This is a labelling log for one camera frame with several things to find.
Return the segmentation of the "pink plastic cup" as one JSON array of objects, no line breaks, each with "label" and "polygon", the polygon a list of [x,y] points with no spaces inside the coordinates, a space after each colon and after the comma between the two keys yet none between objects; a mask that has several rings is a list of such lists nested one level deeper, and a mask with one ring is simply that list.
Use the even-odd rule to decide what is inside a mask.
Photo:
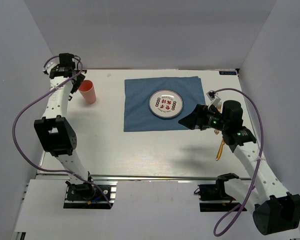
[{"label": "pink plastic cup", "polygon": [[82,97],[87,104],[94,104],[97,100],[93,82],[90,80],[84,80],[78,88]]}]

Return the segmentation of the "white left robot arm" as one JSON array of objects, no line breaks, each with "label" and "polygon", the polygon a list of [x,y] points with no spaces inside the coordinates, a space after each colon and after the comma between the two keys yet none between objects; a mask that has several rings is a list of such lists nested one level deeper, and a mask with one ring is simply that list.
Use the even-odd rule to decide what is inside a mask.
[{"label": "white left robot arm", "polygon": [[43,147],[57,159],[69,176],[69,184],[80,185],[78,193],[89,200],[95,196],[96,187],[90,184],[90,173],[83,166],[77,152],[77,135],[67,120],[68,103],[85,76],[77,69],[78,56],[71,53],[58,55],[59,63],[46,63],[43,72],[49,76],[50,91],[47,106],[34,129]]}]

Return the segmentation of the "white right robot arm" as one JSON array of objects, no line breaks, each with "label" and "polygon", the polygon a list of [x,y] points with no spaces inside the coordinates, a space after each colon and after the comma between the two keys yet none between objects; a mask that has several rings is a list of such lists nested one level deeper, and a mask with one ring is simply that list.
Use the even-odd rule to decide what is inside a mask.
[{"label": "white right robot arm", "polygon": [[213,189],[200,186],[201,197],[234,198],[251,213],[256,228],[264,236],[298,228],[300,195],[291,194],[267,161],[258,155],[261,146],[243,125],[243,109],[238,101],[225,101],[222,111],[212,104],[198,104],[178,122],[190,130],[219,130],[224,143],[251,177],[251,184],[247,186],[234,173],[219,175]]}]

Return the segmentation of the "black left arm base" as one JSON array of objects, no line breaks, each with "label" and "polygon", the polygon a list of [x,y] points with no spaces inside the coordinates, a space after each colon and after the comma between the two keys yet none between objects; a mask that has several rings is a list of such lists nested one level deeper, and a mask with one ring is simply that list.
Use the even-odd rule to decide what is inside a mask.
[{"label": "black left arm base", "polygon": [[69,181],[64,197],[64,209],[110,210],[115,200],[115,186],[99,185],[100,189],[87,183],[73,184]]}]

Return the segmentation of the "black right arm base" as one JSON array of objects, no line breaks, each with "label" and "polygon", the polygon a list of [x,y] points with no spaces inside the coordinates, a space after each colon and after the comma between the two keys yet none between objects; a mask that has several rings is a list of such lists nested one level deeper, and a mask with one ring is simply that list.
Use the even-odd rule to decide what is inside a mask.
[{"label": "black right arm base", "polygon": [[221,196],[219,189],[214,184],[200,184],[193,194],[199,198],[201,213],[225,213],[239,204],[229,195]]}]

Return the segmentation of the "blue cloth napkin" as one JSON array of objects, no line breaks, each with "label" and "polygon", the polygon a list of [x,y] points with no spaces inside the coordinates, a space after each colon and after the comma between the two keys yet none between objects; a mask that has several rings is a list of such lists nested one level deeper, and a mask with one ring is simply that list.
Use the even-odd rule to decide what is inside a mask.
[{"label": "blue cloth napkin", "polygon": [[[206,103],[198,76],[126,79],[124,90],[124,132],[186,130],[178,121],[189,115],[197,104]],[[155,92],[161,90],[171,90],[180,95],[183,108],[179,115],[160,118],[152,113],[149,100]]]}]

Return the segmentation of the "white plate with red characters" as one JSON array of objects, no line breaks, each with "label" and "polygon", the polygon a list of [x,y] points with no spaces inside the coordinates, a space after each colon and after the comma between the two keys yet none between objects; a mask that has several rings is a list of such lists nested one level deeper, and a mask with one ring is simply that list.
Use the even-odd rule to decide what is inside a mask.
[{"label": "white plate with red characters", "polygon": [[149,98],[149,109],[161,119],[172,119],[177,117],[183,110],[182,97],[172,90],[159,90]]}]

